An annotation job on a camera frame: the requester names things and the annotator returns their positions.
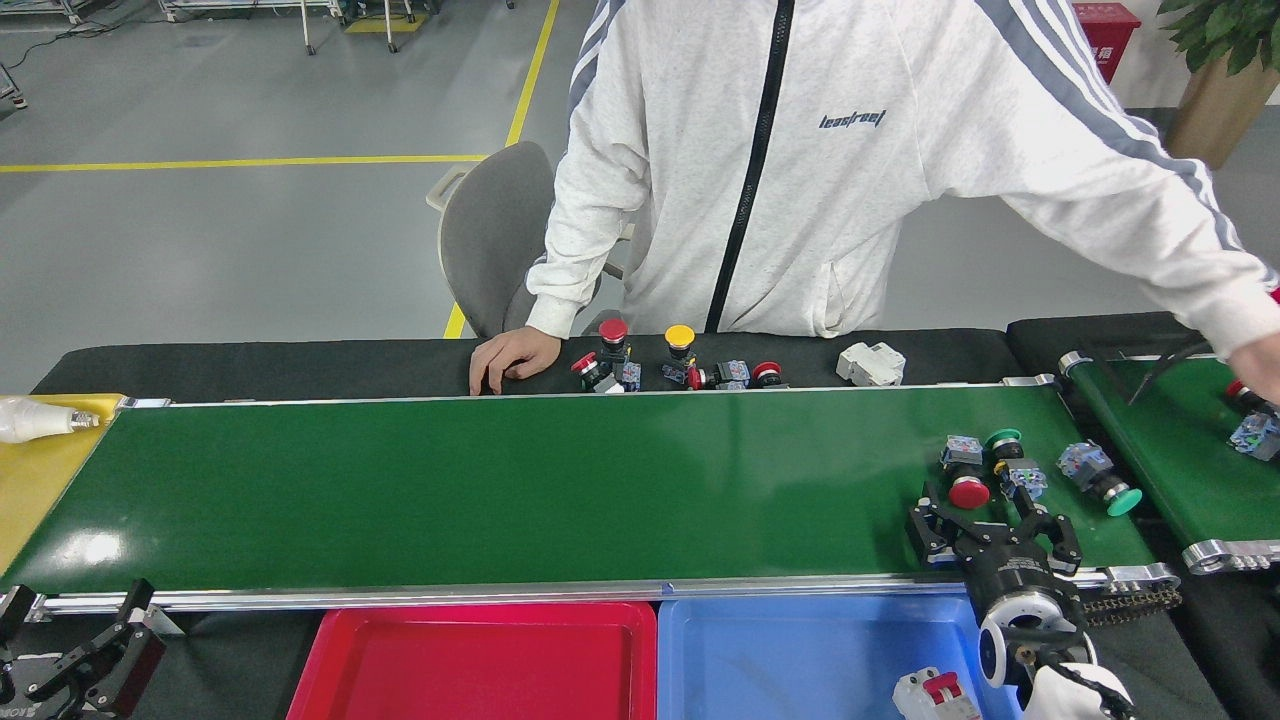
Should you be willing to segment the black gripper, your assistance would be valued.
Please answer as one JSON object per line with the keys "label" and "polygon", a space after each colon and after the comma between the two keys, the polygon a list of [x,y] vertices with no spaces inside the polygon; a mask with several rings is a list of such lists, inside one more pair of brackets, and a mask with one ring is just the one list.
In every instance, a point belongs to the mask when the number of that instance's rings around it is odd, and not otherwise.
{"label": "black gripper", "polygon": [[152,596],[150,582],[136,580],[115,621],[36,673],[28,698],[13,691],[10,643],[38,594],[10,588],[1,602],[1,719],[131,716],[165,653],[164,642],[145,624]]}
{"label": "black gripper", "polygon": [[[940,500],[937,484],[924,484],[908,511],[908,536],[920,562],[963,562],[963,577],[975,618],[984,621],[1076,621],[1080,597],[1071,582],[1082,548],[1069,518],[1038,505],[1028,488],[1012,491],[1021,519],[1012,530],[1020,544],[991,544],[991,525],[966,519]],[[1036,546],[1044,536],[1051,552]]]}

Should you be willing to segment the person's left hand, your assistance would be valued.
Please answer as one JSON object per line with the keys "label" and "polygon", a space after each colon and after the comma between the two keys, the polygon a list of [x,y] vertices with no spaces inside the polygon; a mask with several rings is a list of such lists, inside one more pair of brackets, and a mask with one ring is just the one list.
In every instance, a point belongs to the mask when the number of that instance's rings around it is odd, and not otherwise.
{"label": "person's left hand", "polygon": [[1280,395],[1280,336],[1267,334],[1234,348],[1228,355],[1228,365],[1244,387],[1262,398],[1279,405]]}

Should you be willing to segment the person's right hand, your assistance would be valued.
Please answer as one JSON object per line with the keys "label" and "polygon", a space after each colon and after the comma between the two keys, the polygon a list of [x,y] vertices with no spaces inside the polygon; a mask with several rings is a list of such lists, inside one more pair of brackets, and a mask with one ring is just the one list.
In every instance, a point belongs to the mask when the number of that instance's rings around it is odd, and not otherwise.
{"label": "person's right hand", "polygon": [[468,393],[500,395],[504,380],[538,375],[559,357],[563,340],[526,325],[481,342],[468,365]]}

